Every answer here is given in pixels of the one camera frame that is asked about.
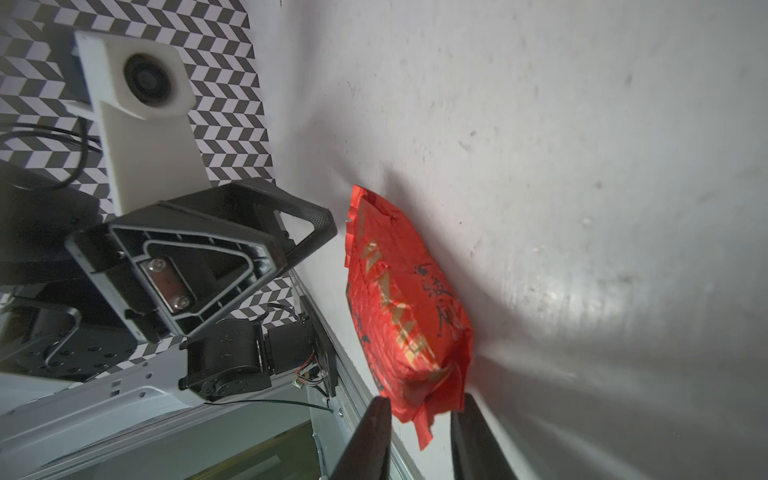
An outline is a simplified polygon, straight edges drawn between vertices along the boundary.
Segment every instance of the red snack bag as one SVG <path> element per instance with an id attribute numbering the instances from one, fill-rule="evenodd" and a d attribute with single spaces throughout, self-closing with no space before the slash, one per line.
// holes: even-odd
<path id="1" fill-rule="evenodd" d="M 346 297 L 360 345 L 392 413 L 423 450 L 435 414 L 464 409 L 472 326 L 408 218 L 357 185 L 346 225 Z"/>

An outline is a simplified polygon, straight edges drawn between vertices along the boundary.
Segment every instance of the gray surface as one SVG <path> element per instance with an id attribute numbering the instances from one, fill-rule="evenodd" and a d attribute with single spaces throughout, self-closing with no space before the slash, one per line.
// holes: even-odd
<path id="1" fill-rule="evenodd" d="M 0 372 L 0 415 L 26 402 L 66 389 L 72 382 Z"/>
<path id="2" fill-rule="evenodd" d="M 280 186 L 408 214 L 521 476 L 768 476 L 767 3 L 246 8 Z M 343 260 L 296 270 L 373 391 Z"/>
<path id="3" fill-rule="evenodd" d="M 158 415 L 200 405 L 178 389 L 187 352 L 172 347 L 130 369 L 0 415 L 0 470 L 21 478 L 86 445 Z"/>
<path id="4" fill-rule="evenodd" d="M 288 383 L 264 398 L 306 402 L 306 392 Z M 71 478 L 183 480 L 310 420 L 310 409 L 295 405 L 257 403 L 211 408 L 230 411 L 86 468 Z"/>
<path id="5" fill-rule="evenodd" d="M 227 401 L 269 398 L 290 384 L 293 380 L 293 372 L 274 376 L 270 380 L 272 386 L 266 390 L 231 396 Z M 199 405 L 192 409 L 184 409 L 161 415 L 141 424 L 133 425 L 123 432 L 119 432 L 98 443 L 59 458 L 55 462 L 51 462 L 34 473 L 25 476 L 23 480 L 38 480 L 40 478 L 53 480 L 54 478 L 63 478 L 67 475 L 68 478 L 80 478 L 79 470 L 105 462 L 110 458 L 122 455 L 142 445 L 160 442 L 169 435 L 189 429 L 203 422 L 212 421 L 220 415 L 226 415 L 248 406 L 250 405 L 247 403 L 236 404 L 226 408 Z"/>

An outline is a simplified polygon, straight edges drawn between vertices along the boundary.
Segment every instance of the screw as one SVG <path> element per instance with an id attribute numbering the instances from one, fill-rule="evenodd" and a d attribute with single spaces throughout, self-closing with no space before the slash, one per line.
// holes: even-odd
<path id="1" fill-rule="evenodd" d="M 165 267 L 168 266 L 168 263 L 161 259 L 161 258 L 153 258 L 149 261 L 149 265 L 147 265 L 147 268 L 151 272 L 161 272 L 165 270 Z"/>
<path id="2" fill-rule="evenodd" d="M 190 300 L 190 297 L 188 297 L 186 295 L 179 295 L 179 296 L 175 296 L 174 299 L 171 300 L 170 304 L 176 310 L 184 310 L 190 304 L 192 304 L 192 301 Z"/>

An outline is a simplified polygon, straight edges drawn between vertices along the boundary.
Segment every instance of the black and white pattern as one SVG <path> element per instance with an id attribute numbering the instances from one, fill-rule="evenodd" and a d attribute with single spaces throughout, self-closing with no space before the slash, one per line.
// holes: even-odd
<path id="1" fill-rule="evenodd" d="M 197 97 L 189 118 L 211 183 L 251 177 L 273 181 L 250 26 L 239 0 L 21 0 L 12 19 L 0 25 L 0 121 L 74 129 L 75 119 L 60 102 L 71 97 L 41 30 L 51 22 L 174 45 Z M 98 126 L 89 133 L 98 135 Z M 63 180 L 78 163 L 77 149 L 48 139 L 13 139 L 0 146 L 0 158 Z M 104 217 L 114 215 L 108 172 L 99 155 L 89 156 L 73 186 L 96 196 Z M 266 308 L 265 332 L 295 321 L 288 312 L 266 306 L 292 306 L 290 287 L 288 277 L 274 280 L 232 315 L 255 319 Z M 178 341 L 141 346 L 122 368 Z"/>

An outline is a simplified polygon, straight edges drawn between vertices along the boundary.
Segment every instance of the white wall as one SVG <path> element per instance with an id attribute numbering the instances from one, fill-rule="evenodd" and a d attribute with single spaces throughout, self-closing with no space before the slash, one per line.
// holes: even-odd
<path id="1" fill-rule="evenodd" d="M 244 3 L 277 183 L 342 232 L 298 272 L 369 388 L 354 183 L 454 283 L 519 471 L 766 477 L 768 4 Z M 445 417 L 396 431 L 451 478 Z"/>

